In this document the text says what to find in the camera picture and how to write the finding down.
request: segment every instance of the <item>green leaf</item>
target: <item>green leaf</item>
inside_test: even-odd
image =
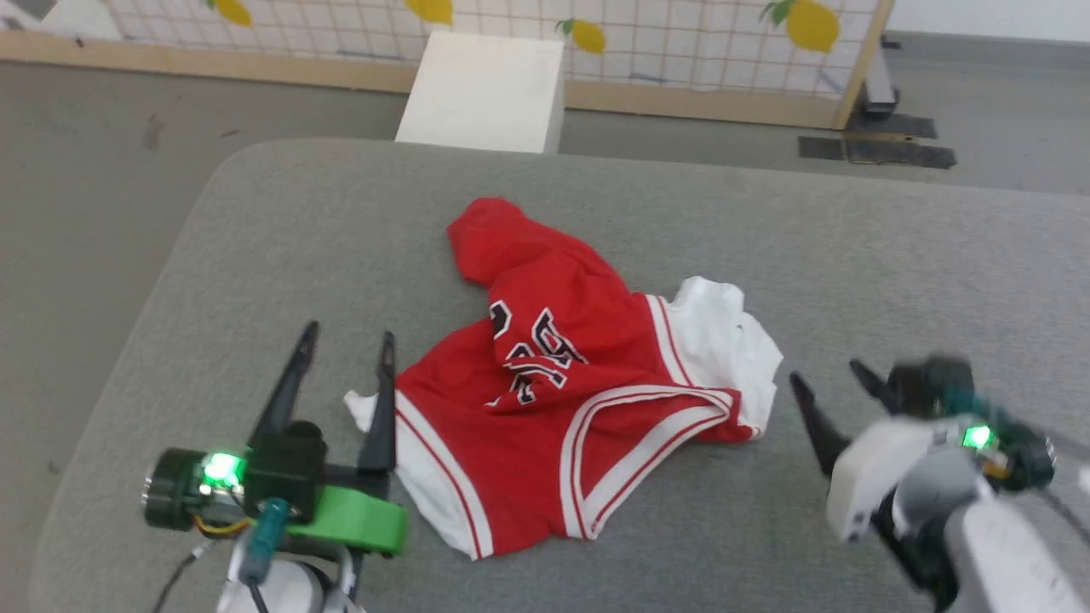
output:
[[[779,24],[784,23],[787,15],[791,14],[791,4],[794,2],[780,2],[776,4],[775,10],[772,11],[772,23],[779,27]]]
[[[771,11],[771,10],[775,9],[775,8],[776,8],[776,5],[777,5],[777,3],[776,3],[776,2],[768,2],[768,4],[767,4],[767,5],[765,5],[764,10],[763,10],[763,11],[761,11],[761,16],[760,16],[760,17],[758,17],[758,19],[756,19],[756,21],[759,21],[759,22],[762,22],[762,21],[764,21],[764,16],[768,14],[768,11]]]

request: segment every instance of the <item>white foam block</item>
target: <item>white foam block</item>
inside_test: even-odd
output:
[[[397,141],[556,153],[564,43],[433,32]]]
[[[121,40],[121,31],[102,0],[60,0],[41,20],[41,28],[53,34],[66,34]]]

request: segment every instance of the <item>wire grid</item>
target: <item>wire grid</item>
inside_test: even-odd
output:
[[[601,56],[567,40],[576,81],[839,99],[879,0],[818,0],[840,21],[832,53],[800,49],[786,25],[761,20],[767,0],[453,0],[453,27],[424,22],[403,0],[239,0],[252,27],[204,0],[111,0],[128,37],[194,49],[420,63],[433,31],[521,38],[564,36],[559,22],[600,27]]]

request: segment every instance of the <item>red fabric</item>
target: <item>red fabric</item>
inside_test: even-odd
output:
[[[489,308],[500,309],[501,316],[448,336],[398,377],[398,387],[472,481],[495,553],[508,553],[568,533],[560,450],[579,408],[600,392],[675,382],[659,356],[646,298],[629,292],[583,242],[529,219],[501,199],[475,201],[448,235],[458,269],[487,287]],[[552,315],[553,325],[535,335],[543,314]],[[505,317],[506,327],[495,321]],[[525,366],[544,370],[514,372]],[[532,400],[526,389],[511,389],[519,376],[530,382]],[[582,448],[583,493],[663,419],[707,405],[682,396],[596,413]],[[749,429],[735,422],[702,436],[749,438]]]

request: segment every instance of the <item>green led light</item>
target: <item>green led light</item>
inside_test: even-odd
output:
[[[242,483],[246,461],[231,454],[213,454],[205,462],[203,481],[213,488],[230,489]]]
[[[961,438],[961,446],[983,449],[992,442],[992,429],[986,425],[977,425],[965,431]]]

